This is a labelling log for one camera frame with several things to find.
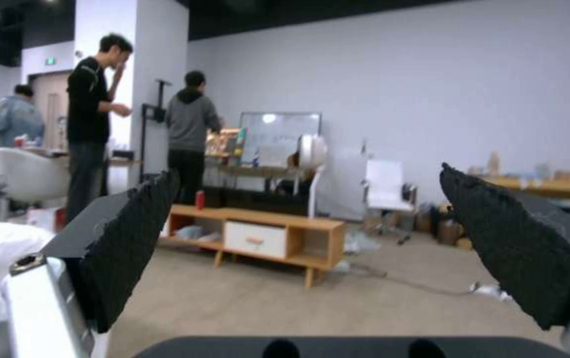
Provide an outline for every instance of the black ceiling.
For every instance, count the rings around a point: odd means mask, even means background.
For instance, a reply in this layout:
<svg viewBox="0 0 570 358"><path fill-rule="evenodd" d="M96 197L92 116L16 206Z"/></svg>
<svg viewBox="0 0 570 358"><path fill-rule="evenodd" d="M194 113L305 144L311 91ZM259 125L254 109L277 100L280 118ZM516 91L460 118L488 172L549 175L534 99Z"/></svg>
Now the black ceiling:
<svg viewBox="0 0 570 358"><path fill-rule="evenodd" d="M0 64L19 66L22 48L70 41L75 0L0 0Z"/></svg>
<svg viewBox="0 0 570 358"><path fill-rule="evenodd" d="M190 7L190 39L459 0L177 0Z"/></svg>
<svg viewBox="0 0 570 358"><path fill-rule="evenodd" d="M459 0L177 0L190 8L190 39ZM75 0L0 0L0 64L22 48L74 38Z"/></svg>

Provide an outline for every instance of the gray hoodie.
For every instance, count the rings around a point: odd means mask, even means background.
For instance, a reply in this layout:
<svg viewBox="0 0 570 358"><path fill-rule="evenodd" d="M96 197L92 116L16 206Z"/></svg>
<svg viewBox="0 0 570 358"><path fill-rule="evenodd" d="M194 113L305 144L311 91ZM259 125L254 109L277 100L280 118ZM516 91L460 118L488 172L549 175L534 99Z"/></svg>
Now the gray hoodie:
<svg viewBox="0 0 570 358"><path fill-rule="evenodd" d="M221 131L212 101L196 89L179 91L168 104L169 148L205 152L207 130Z"/></svg>

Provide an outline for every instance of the black shirt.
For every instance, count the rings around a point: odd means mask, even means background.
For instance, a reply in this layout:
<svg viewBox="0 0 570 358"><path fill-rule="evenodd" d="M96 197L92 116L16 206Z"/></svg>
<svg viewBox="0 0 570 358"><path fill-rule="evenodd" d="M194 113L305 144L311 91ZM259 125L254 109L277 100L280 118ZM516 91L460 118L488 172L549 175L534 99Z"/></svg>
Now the black shirt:
<svg viewBox="0 0 570 358"><path fill-rule="evenodd" d="M69 76L69 123L71 143L106 143L110 136L108 112L97 110L99 102L109 101L103 68L96 59L82 60Z"/></svg>

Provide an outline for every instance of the black foam pad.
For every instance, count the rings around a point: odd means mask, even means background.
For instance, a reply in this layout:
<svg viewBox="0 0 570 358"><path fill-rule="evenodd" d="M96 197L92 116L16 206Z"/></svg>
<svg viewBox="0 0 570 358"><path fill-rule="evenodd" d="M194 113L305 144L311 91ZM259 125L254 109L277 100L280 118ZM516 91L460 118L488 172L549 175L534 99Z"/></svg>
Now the black foam pad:
<svg viewBox="0 0 570 358"><path fill-rule="evenodd" d="M570 216L444 164L440 184L483 265L540 328L570 321Z"/></svg>
<svg viewBox="0 0 570 358"><path fill-rule="evenodd" d="M110 329L148 264L178 188L162 173L138 188L101 197L42 249L66 262L78 300L99 333Z"/></svg>

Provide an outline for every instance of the drawer handle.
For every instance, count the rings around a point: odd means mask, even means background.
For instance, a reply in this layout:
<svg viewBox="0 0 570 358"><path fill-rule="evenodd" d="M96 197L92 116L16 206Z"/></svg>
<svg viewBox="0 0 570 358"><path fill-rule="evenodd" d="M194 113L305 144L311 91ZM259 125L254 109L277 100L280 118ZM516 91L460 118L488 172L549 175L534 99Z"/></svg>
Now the drawer handle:
<svg viewBox="0 0 570 358"><path fill-rule="evenodd" d="M258 239L258 238L246 238L246 242L253 243L253 244L255 244L255 245L262 245L262 244L263 244L263 239Z"/></svg>

